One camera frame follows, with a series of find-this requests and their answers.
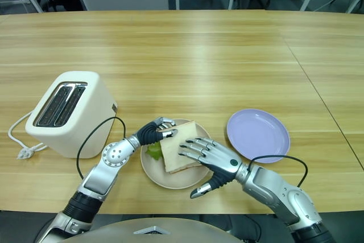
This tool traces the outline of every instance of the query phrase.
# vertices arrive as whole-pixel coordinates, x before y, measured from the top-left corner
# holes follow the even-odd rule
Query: sandwich
[[[186,122],[173,128],[178,129],[178,133],[172,138],[165,138],[160,141],[166,172],[173,174],[187,168],[201,166],[193,159],[178,154],[181,143],[184,143],[186,139],[198,137],[195,121]]]

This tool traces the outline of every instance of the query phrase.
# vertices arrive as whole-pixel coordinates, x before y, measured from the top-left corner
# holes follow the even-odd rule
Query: toaster
[[[48,88],[32,111],[26,132],[62,156],[75,158],[90,132],[114,117],[117,103],[99,74],[69,71]],[[88,139],[80,158],[92,158],[104,147],[113,120],[107,121]]]

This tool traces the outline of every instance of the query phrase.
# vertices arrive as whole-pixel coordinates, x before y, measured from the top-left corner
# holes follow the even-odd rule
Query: purple plate
[[[264,155],[287,155],[291,141],[286,127],[273,115],[259,109],[243,109],[227,122],[231,144],[247,159]],[[260,163],[283,158],[258,159]]]

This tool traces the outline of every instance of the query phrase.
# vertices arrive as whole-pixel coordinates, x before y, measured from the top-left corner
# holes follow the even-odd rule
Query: lettuce
[[[152,158],[154,158],[155,160],[159,160],[160,157],[163,157],[162,148],[160,147],[159,142],[156,142],[156,143],[153,143],[152,145],[149,145],[146,153],[149,156],[151,156]]]

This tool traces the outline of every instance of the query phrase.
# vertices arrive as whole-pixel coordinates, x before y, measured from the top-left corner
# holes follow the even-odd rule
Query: plate
[[[227,136],[234,148],[248,159],[263,155],[287,155],[291,145],[286,127],[272,114],[259,109],[234,113],[227,123]],[[281,159],[256,161],[272,163]]]
[[[185,119],[174,119],[177,125],[189,122]],[[199,137],[210,138],[209,133],[199,124],[196,123],[196,129]],[[164,160],[160,158],[155,160],[146,154],[147,146],[142,146],[140,150],[140,161],[147,176],[156,184],[168,189],[184,189],[195,185],[202,180],[209,172],[205,166],[197,166],[170,174],[165,171]]]

